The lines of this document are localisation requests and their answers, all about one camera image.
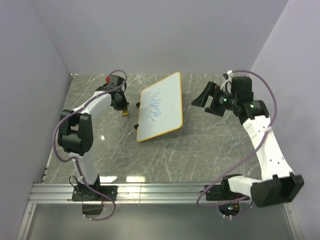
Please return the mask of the yellow black eraser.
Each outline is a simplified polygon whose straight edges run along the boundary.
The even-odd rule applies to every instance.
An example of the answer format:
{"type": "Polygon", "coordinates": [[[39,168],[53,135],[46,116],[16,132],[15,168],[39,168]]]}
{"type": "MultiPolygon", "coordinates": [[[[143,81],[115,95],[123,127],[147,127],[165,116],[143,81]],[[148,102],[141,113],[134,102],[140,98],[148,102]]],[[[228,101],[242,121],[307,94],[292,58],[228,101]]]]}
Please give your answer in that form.
{"type": "Polygon", "coordinates": [[[123,109],[121,115],[122,115],[123,117],[127,117],[127,116],[129,115],[128,109],[127,109],[127,108],[126,108],[126,109],[123,109]]]}

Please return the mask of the yellow framed whiteboard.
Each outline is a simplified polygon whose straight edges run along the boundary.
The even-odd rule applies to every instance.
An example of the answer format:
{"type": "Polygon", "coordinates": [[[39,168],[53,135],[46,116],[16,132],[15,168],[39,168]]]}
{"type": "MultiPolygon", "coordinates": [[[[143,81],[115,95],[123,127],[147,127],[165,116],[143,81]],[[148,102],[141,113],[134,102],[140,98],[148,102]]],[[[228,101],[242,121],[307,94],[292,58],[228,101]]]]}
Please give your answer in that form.
{"type": "Polygon", "coordinates": [[[138,142],[180,129],[183,125],[181,73],[175,72],[144,88],[139,103],[138,142]]]}

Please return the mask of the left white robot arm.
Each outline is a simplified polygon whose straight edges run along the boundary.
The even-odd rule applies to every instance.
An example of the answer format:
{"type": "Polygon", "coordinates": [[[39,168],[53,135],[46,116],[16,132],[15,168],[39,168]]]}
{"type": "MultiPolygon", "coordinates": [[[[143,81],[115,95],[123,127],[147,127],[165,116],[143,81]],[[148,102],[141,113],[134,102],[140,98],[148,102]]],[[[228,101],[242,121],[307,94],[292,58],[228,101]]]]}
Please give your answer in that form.
{"type": "Polygon", "coordinates": [[[97,90],[79,107],[63,110],[54,132],[57,144],[68,154],[68,159],[59,160],[73,162],[77,173],[75,191],[89,201],[96,201],[104,196],[99,174],[93,164],[91,148],[94,141],[93,121],[107,107],[113,107],[126,116],[129,114],[128,102],[122,89],[113,92],[97,90]]]}

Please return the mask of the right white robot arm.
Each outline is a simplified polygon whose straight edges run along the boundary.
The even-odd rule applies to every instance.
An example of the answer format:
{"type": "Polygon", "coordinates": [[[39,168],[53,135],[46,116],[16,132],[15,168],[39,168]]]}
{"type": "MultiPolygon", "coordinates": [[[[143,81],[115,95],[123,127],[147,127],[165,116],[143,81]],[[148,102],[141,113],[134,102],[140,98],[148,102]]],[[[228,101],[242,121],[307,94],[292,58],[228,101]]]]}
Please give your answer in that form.
{"type": "Polygon", "coordinates": [[[208,97],[212,97],[212,102],[205,112],[222,117],[225,111],[231,111],[238,117],[254,147],[261,179],[225,173],[219,184],[206,185],[200,195],[210,201],[252,199],[259,208],[292,202],[305,182],[287,163],[270,125],[265,103],[254,99],[252,80],[247,77],[232,79],[230,92],[210,81],[191,104],[203,108],[208,97]]]}

